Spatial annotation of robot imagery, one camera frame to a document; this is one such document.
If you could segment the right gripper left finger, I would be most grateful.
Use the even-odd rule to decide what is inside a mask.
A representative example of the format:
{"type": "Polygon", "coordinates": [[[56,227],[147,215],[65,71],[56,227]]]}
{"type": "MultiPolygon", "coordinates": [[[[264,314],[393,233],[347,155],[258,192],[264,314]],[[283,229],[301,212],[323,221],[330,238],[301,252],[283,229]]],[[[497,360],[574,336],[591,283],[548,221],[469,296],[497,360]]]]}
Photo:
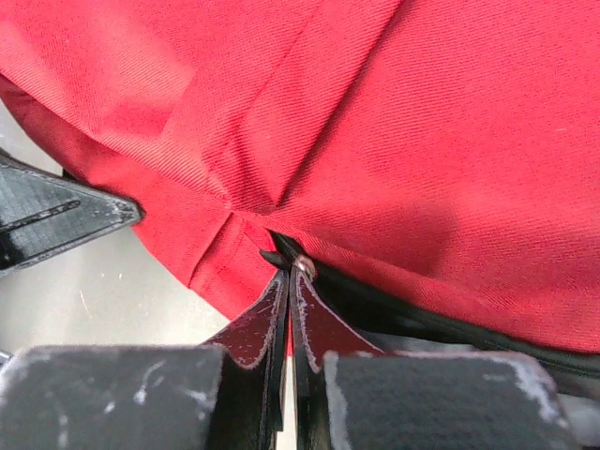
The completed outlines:
{"type": "Polygon", "coordinates": [[[289,275],[196,346],[47,346],[1,368],[5,449],[272,449],[289,275]]]}

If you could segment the red backpack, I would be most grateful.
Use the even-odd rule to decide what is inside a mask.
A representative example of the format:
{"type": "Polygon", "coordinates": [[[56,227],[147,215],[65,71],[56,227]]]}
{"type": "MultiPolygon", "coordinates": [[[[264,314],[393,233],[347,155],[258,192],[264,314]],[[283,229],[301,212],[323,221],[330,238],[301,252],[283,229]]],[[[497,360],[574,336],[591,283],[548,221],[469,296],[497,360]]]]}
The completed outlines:
{"type": "Polygon", "coordinates": [[[5,1],[1,97],[228,317],[305,253],[450,338],[599,374],[595,1],[5,1]]]}

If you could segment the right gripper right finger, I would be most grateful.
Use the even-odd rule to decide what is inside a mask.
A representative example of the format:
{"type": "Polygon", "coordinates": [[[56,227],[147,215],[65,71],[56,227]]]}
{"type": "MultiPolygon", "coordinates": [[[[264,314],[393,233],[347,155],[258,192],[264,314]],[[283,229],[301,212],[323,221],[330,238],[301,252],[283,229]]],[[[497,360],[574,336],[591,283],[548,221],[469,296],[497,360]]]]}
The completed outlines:
{"type": "Polygon", "coordinates": [[[384,352],[290,275],[301,449],[573,449],[546,372],[510,352],[384,352]]]}

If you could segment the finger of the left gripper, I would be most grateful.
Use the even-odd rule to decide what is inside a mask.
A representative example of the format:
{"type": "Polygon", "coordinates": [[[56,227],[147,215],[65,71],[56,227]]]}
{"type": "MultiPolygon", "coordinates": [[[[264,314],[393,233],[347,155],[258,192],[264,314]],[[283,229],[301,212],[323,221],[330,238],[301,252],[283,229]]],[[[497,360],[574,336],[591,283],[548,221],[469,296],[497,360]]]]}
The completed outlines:
{"type": "Polygon", "coordinates": [[[135,224],[133,200],[39,170],[1,153],[1,275],[135,224]]]}

